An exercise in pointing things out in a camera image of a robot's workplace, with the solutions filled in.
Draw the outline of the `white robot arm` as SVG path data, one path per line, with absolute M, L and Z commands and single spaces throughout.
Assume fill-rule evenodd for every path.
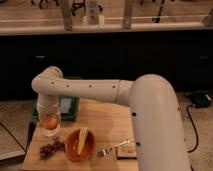
M 31 87 L 38 94 L 40 113 L 56 113 L 61 95 L 129 107 L 139 171 L 191 171 L 177 96 L 164 77 L 72 80 L 65 79 L 60 68 L 50 66 L 33 78 Z

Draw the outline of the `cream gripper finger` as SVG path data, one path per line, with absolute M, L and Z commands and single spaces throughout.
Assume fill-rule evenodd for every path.
M 56 117 L 57 117 L 57 120 L 58 122 L 60 123 L 61 122 L 61 113 L 56 113 Z
M 40 125 L 43 126 L 45 115 L 43 113 L 39 113 L 38 115 L 39 115 Z

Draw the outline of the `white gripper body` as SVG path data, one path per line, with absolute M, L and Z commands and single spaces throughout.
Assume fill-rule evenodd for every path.
M 40 116 L 59 114 L 59 99 L 54 95 L 39 95 L 36 109 Z

